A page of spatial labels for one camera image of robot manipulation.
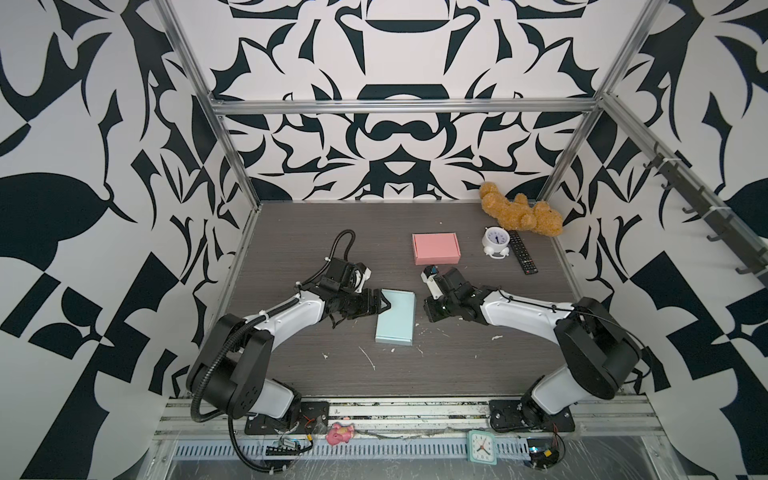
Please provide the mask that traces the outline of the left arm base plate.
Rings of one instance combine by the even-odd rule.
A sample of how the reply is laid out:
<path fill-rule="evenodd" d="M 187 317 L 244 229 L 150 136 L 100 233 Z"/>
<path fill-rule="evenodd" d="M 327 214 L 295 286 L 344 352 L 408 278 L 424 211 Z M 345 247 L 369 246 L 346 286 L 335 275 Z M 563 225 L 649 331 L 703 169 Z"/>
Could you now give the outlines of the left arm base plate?
<path fill-rule="evenodd" d="M 250 415 L 245 424 L 246 435 L 303 434 L 306 428 L 313 433 L 316 428 L 324 431 L 330 412 L 325 401 L 295 400 L 282 417 L 266 414 Z"/>

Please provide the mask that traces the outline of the small circuit board right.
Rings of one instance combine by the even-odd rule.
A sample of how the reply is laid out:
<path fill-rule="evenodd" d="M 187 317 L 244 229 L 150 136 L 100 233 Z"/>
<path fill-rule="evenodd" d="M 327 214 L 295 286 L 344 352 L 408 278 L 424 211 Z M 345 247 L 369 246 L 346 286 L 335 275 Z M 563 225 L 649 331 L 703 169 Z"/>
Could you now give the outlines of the small circuit board right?
<path fill-rule="evenodd" d="M 529 459 L 525 465 L 535 470 L 548 470 L 565 457 L 565 442 L 557 435 L 549 438 L 529 438 Z"/>

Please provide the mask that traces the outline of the white alarm clock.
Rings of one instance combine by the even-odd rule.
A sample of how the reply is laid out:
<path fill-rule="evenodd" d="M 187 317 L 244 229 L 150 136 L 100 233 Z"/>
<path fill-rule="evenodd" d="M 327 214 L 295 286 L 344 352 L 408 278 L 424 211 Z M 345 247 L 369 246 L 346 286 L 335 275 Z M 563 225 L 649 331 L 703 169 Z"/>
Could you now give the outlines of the white alarm clock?
<path fill-rule="evenodd" d="M 492 259 L 504 259 L 510 253 L 510 234 L 501 227 L 486 228 L 481 243 L 483 252 Z"/>

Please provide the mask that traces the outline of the pink paper box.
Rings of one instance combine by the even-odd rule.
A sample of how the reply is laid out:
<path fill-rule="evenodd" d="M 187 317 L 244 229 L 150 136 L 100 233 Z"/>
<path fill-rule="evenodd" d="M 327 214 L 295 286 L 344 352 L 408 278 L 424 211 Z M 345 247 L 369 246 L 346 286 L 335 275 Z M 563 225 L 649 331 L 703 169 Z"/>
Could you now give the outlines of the pink paper box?
<path fill-rule="evenodd" d="M 461 259 L 455 233 L 419 233 L 412 235 L 414 264 L 456 265 Z"/>

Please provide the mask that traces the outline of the black remote control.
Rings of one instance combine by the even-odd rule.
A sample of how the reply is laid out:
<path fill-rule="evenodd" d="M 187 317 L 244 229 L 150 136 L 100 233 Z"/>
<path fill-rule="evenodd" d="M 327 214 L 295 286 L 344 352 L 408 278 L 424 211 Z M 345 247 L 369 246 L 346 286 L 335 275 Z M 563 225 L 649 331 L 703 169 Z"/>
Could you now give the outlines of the black remote control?
<path fill-rule="evenodd" d="M 509 248 L 510 251 L 514 254 L 515 258 L 518 260 L 518 263 L 525 275 L 533 275 L 538 272 L 538 269 L 530 256 L 530 253 L 528 252 L 522 238 L 520 237 L 519 233 L 514 230 L 509 231 Z"/>

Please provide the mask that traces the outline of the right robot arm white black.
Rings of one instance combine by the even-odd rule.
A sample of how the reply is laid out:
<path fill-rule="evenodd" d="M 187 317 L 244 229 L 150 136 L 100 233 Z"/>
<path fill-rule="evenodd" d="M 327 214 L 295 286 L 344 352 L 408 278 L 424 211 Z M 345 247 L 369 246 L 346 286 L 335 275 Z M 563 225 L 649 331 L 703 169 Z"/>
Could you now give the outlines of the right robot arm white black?
<path fill-rule="evenodd" d="M 559 346 L 564 365 L 538 380 L 522 397 L 520 415 L 542 423 L 588 397 L 611 400 L 641 361 L 641 347 L 603 305 L 589 297 L 552 303 L 476 287 L 456 268 L 426 267 L 425 311 L 431 322 L 450 317 L 506 327 Z"/>

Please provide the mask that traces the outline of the teal square clock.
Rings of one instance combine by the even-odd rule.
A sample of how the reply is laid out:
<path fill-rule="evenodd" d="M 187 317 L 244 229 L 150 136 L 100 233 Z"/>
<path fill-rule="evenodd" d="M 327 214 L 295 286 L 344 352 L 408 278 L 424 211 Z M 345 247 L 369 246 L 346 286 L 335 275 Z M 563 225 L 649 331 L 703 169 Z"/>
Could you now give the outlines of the teal square clock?
<path fill-rule="evenodd" d="M 495 436 L 481 430 L 467 433 L 467 458 L 471 463 L 496 465 Z"/>

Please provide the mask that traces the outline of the pink small toy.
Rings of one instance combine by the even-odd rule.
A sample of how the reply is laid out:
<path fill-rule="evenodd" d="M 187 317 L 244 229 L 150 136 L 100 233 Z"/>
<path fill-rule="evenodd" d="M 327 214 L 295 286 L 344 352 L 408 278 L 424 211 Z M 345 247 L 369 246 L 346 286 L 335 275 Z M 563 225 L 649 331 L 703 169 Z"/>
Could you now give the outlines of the pink small toy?
<path fill-rule="evenodd" d="M 353 424 L 334 423 L 326 433 L 326 442 L 331 446 L 348 444 L 354 438 L 355 433 L 356 430 Z"/>

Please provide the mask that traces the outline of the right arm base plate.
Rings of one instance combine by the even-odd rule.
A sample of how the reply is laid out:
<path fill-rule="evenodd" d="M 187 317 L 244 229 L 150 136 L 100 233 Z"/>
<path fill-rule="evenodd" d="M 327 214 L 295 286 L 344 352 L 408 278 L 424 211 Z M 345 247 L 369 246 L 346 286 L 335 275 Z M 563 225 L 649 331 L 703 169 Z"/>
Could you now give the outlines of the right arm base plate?
<path fill-rule="evenodd" d="M 572 433 L 576 430 L 569 407 L 549 414 L 533 400 L 492 400 L 489 408 L 489 425 L 497 433 Z"/>

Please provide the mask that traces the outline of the small circuit board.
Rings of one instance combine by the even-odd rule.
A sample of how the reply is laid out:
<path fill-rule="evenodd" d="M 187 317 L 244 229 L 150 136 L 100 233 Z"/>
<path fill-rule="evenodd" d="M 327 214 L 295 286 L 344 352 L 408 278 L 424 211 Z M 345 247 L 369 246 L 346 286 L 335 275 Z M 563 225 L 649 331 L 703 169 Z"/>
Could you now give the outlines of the small circuit board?
<path fill-rule="evenodd" d="M 529 438 L 529 459 L 525 465 L 535 470 L 548 470 L 565 457 L 565 442 L 557 435 L 549 438 Z"/>
<path fill-rule="evenodd" d="M 304 443 L 296 439 L 282 438 L 275 445 L 265 448 L 265 456 L 299 456 L 311 451 L 314 447 L 312 437 L 308 437 Z"/>

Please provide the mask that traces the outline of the brown teddy bear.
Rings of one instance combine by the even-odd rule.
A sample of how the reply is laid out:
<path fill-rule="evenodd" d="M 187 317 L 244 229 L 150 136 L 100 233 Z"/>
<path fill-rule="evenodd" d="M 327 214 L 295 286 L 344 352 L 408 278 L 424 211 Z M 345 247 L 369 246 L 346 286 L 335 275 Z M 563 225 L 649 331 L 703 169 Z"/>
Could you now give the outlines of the brown teddy bear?
<path fill-rule="evenodd" d="M 531 206 L 522 193 L 509 200 L 493 182 L 483 183 L 479 195 L 482 210 L 505 230 L 529 231 L 547 237 L 557 237 L 563 232 L 562 215 L 546 201 Z"/>

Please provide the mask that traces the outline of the small circuit board left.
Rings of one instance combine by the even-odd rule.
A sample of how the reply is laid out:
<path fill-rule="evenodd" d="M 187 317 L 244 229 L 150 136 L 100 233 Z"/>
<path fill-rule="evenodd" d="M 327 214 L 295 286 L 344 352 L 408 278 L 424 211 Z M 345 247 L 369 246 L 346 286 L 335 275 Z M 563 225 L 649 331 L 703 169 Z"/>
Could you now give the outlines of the small circuit board left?
<path fill-rule="evenodd" d="M 275 445 L 265 448 L 265 456 L 299 456 L 311 451 L 314 447 L 312 437 L 308 437 L 304 443 L 296 439 L 282 438 Z"/>

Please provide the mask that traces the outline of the light blue paper box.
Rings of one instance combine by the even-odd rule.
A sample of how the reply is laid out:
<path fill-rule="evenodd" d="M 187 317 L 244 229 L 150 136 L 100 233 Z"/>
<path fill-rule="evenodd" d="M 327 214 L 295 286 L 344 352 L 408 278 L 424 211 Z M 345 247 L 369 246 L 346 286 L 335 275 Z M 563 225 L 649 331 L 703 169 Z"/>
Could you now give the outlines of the light blue paper box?
<path fill-rule="evenodd" d="M 384 311 L 377 317 L 375 342 L 411 346 L 416 296 L 410 291 L 382 289 Z"/>

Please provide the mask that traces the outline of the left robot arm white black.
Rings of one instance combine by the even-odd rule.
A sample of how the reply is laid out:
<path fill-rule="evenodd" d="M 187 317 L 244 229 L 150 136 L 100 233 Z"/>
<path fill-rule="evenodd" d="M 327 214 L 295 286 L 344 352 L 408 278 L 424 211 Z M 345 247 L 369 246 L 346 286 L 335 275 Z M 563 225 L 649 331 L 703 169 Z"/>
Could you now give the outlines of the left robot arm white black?
<path fill-rule="evenodd" d="M 204 423 L 220 415 L 262 415 L 294 424 L 300 395 L 266 378 L 273 351 L 326 318 L 337 324 L 390 310 L 382 290 L 365 286 L 369 277 L 362 263 L 328 258 L 286 301 L 255 315 L 220 317 L 188 373 L 191 419 Z"/>

